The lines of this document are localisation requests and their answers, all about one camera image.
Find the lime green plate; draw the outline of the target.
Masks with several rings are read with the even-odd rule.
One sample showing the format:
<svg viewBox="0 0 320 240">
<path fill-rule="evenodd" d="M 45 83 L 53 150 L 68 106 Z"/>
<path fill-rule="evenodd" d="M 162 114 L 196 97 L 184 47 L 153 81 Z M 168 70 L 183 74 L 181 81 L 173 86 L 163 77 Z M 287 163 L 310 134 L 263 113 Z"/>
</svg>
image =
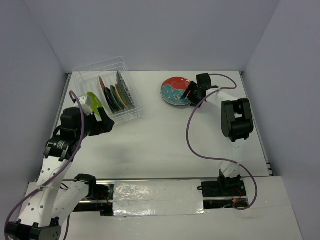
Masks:
<svg viewBox="0 0 320 240">
<path fill-rule="evenodd" d="M 89 91 L 89 92 L 87 92 L 87 95 L 91 98 L 90 107 L 93 112 L 95 112 L 95 110 L 97 108 L 104 107 L 103 104 L 101 103 L 100 99 L 93 92 Z"/>
</svg>

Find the red floral plate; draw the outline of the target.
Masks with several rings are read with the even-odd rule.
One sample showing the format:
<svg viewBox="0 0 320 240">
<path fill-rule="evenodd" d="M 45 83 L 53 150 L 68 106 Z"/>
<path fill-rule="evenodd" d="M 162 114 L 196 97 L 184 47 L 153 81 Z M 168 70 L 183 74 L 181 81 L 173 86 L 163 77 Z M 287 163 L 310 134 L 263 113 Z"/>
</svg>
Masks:
<svg viewBox="0 0 320 240">
<path fill-rule="evenodd" d="M 184 77 L 171 77 L 165 80 L 160 88 L 162 99 L 173 106 L 186 106 L 191 102 L 187 98 L 182 98 L 191 81 Z"/>
</svg>

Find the blue blossom plate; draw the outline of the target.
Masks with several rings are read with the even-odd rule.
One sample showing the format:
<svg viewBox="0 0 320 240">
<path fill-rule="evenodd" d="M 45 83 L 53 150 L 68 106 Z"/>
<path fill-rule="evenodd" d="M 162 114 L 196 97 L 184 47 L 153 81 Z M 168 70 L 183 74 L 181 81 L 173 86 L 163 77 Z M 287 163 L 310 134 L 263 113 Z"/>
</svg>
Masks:
<svg viewBox="0 0 320 240">
<path fill-rule="evenodd" d="M 170 84 L 165 84 L 162 85 L 160 88 L 160 95 L 162 97 L 162 99 L 173 106 L 178 106 L 178 107 L 182 107 L 182 106 L 186 106 L 186 105 L 190 105 L 191 102 L 188 99 L 181 99 L 181 96 L 183 95 L 183 93 L 185 92 L 184 89 L 178 89 L 178 88 L 174 88 L 172 85 Z"/>
</svg>

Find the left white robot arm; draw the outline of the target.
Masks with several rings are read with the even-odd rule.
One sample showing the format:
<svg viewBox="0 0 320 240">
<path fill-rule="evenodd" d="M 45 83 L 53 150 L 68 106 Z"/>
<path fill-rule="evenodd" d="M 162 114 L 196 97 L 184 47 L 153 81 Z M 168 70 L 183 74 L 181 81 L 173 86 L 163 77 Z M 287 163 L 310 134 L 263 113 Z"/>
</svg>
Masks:
<svg viewBox="0 0 320 240">
<path fill-rule="evenodd" d="M 58 240 L 62 226 L 79 202 L 99 197 L 97 179 L 89 174 L 78 174 L 67 191 L 57 199 L 64 177 L 71 167 L 82 140 L 86 137 L 109 133 L 114 121 L 103 107 L 99 107 L 100 120 L 94 112 L 78 107 L 63 111 L 61 124 L 47 141 L 42 170 L 37 188 L 24 198 L 26 207 L 16 221 L 7 220 L 4 234 L 13 240 Z"/>
</svg>

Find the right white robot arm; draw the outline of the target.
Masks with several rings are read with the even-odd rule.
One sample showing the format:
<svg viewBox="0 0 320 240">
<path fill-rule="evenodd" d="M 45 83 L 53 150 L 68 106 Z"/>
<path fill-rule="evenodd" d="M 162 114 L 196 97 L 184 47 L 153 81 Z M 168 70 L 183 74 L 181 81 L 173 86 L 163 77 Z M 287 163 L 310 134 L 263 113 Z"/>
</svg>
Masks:
<svg viewBox="0 0 320 240">
<path fill-rule="evenodd" d="M 212 76 L 224 77 L 230 80 L 234 87 L 219 87 L 212 85 Z M 189 149 L 196 156 L 220 161 L 217 190 L 223 196 L 228 196 L 235 188 L 241 185 L 241 156 L 245 140 L 254 130 L 253 116 L 250 101 L 247 98 L 236 98 L 224 90 L 235 90 L 236 82 L 230 77 L 219 73 L 202 73 L 196 76 L 196 82 L 192 81 L 182 95 L 182 99 L 188 99 L 194 110 L 187 123 L 186 141 Z M 223 136 L 228 139 L 227 157 L 206 157 L 196 153 L 190 144 L 189 129 L 191 120 L 196 110 L 208 101 L 221 111 L 220 126 Z"/>
</svg>

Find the beige plate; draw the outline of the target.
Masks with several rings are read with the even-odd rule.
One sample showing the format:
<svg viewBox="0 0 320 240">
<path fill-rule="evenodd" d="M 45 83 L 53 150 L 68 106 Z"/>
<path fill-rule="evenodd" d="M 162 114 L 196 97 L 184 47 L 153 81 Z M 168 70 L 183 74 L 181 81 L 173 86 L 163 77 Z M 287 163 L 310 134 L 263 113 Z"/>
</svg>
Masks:
<svg viewBox="0 0 320 240">
<path fill-rule="evenodd" d="M 120 90 L 120 87 L 119 85 L 116 83 L 115 84 L 115 91 L 116 91 L 116 94 L 121 102 L 121 104 L 126 108 L 126 109 L 129 109 L 130 108 L 130 104 L 126 101 L 124 95 L 122 94 L 121 90 Z"/>
</svg>

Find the white pink plate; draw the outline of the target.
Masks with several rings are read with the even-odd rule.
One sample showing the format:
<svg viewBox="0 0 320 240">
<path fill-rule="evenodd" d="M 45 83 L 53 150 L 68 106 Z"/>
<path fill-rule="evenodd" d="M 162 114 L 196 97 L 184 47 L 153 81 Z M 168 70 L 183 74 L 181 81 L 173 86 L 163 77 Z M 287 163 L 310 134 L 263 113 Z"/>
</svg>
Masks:
<svg viewBox="0 0 320 240">
<path fill-rule="evenodd" d="M 102 91 L 103 99 L 104 99 L 104 101 L 107 103 L 108 109 L 109 109 L 110 112 L 113 114 L 113 113 L 114 113 L 114 109 L 112 108 L 110 99 L 109 99 L 109 97 L 108 97 L 107 94 L 106 94 L 106 91 L 105 91 L 106 86 L 105 86 L 105 84 L 104 84 L 104 82 L 103 82 L 103 79 L 101 78 L 100 75 L 98 76 L 98 82 L 99 82 L 100 89 L 101 89 L 101 91 Z"/>
</svg>

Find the dark patterned plate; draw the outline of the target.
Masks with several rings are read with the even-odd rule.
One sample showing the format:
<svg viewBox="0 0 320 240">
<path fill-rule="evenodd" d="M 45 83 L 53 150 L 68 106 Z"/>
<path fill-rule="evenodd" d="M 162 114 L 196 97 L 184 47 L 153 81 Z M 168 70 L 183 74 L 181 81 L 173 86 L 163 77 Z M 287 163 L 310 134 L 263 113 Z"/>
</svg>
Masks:
<svg viewBox="0 0 320 240">
<path fill-rule="evenodd" d="M 124 98 L 126 99 L 126 101 L 129 103 L 130 108 L 135 108 L 135 103 L 134 100 L 131 96 L 131 93 L 129 91 L 128 86 L 126 85 L 126 82 L 121 74 L 120 71 L 117 71 L 117 84 L 119 85 L 119 88 L 122 92 L 122 94 L 124 95 Z"/>
</svg>

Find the silver foil tape patch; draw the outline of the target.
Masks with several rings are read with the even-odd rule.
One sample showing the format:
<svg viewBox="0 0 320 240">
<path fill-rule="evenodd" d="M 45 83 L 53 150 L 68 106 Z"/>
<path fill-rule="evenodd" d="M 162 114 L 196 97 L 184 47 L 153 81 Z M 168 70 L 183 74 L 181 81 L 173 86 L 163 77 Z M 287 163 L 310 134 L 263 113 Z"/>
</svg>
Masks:
<svg viewBox="0 0 320 240">
<path fill-rule="evenodd" d="M 205 212 L 201 181 L 117 181 L 113 192 L 115 217 L 187 216 Z"/>
</svg>

